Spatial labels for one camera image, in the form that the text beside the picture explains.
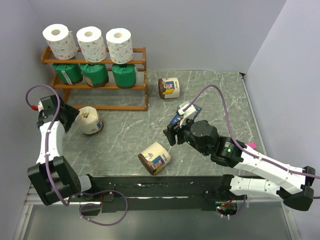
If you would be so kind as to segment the cream roll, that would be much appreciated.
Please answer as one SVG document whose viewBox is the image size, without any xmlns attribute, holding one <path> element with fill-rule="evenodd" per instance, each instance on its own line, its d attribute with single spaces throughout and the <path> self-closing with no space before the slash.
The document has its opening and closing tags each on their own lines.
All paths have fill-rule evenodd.
<svg viewBox="0 0 320 240">
<path fill-rule="evenodd" d="M 103 120 L 98 111 L 91 106 L 79 109 L 79 114 L 75 119 L 81 131 L 86 135 L 94 135 L 103 129 Z"/>
<path fill-rule="evenodd" d="M 170 161 L 171 155 L 158 142 L 154 142 L 138 155 L 138 159 L 151 175 L 157 175 Z"/>
</svg>

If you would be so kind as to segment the cream roll front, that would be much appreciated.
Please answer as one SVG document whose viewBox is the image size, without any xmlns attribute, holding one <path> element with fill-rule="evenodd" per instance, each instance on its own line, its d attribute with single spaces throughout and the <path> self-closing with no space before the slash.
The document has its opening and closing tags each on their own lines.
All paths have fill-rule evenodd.
<svg viewBox="0 0 320 240">
<path fill-rule="evenodd" d="M 154 142 L 138 155 L 138 159 L 151 175 L 157 175 L 170 161 L 171 155 L 158 142 Z"/>
</svg>

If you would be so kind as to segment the green roll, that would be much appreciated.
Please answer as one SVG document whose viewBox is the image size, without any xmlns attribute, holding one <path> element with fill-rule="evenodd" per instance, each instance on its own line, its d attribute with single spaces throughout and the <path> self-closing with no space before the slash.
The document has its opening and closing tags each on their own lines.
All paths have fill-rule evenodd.
<svg viewBox="0 0 320 240">
<path fill-rule="evenodd" d="M 137 68 L 134 64 L 113 64 L 112 74 L 119 88 L 132 88 L 137 81 Z"/>
<path fill-rule="evenodd" d="M 104 64 L 80 64 L 79 67 L 89 86 L 99 88 L 109 82 L 108 70 Z"/>
<path fill-rule="evenodd" d="M 78 64 L 54 63 L 52 66 L 66 85 L 75 85 L 83 80 L 82 71 Z"/>
</svg>

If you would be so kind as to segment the cartoon roll back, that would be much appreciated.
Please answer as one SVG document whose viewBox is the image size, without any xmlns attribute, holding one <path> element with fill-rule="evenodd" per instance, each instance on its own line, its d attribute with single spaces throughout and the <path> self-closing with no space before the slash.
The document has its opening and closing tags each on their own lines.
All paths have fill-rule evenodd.
<svg viewBox="0 0 320 240">
<path fill-rule="evenodd" d="M 177 77 L 158 79 L 158 93 L 161 99 L 178 98 L 180 89 L 180 82 Z"/>
</svg>

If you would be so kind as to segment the white dotted roll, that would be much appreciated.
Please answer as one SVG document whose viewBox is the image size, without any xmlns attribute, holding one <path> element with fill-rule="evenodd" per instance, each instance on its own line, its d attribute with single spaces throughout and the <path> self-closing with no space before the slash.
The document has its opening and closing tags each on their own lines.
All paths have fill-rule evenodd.
<svg viewBox="0 0 320 240">
<path fill-rule="evenodd" d="M 107 50 L 102 31 L 95 26 L 81 28 L 76 33 L 76 38 L 88 63 L 99 63 L 107 57 Z"/>
<path fill-rule="evenodd" d="M 47 26 L 42 35 L 58 60 L 69 60 L 75 57 L 78 51 L 73 34 L 63 24 Z"/>
<path fill-rule="evenodd" d="M 134 57 L 131 32 L 125 28 L 113 28 L 106 33 L 110 59 L 115 64 L 126 64 Z"/>
</svg>

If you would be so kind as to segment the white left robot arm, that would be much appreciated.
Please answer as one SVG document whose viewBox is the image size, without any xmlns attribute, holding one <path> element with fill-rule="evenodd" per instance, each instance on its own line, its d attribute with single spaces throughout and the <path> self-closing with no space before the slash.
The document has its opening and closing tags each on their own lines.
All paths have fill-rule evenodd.
<svg viewBox="0 0 320 240">
<path fill-rule="evenodd" d="M 36 165 L 27 170 L 28 178 L 46 206 L 79 194 L 87 201 L 94 201 L 99 188 L 93 177 L 77 175 L 63 155 L 64 135 L 80 111 L 59 100 L 51 95 L 38 103 L 36 125 L 41 133 L 40 153 Z"/>
</svg>

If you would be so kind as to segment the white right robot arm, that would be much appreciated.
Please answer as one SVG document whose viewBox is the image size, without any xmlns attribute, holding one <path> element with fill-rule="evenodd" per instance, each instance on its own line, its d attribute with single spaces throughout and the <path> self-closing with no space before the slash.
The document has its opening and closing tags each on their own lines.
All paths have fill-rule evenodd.
<svg viewBox="0 0 320 240">
<path fill-rule="evenodd" d="M 170 123 L 163 133 L 171 146 L 188 143 L 218 165 L 258 176 L 227 177 L 228 182 L 218 187 L 223 199 L 228 200 L 234 195 L 274 198 L 298 211 L 308 211 L 315 199 L 312 184 L 316 170 L 313 167 L 294 167 L 274 160 L 243 142 L 219 135 L 217 128 L 206 120 L 187 120 L 183 126 Z"/>
</svg>

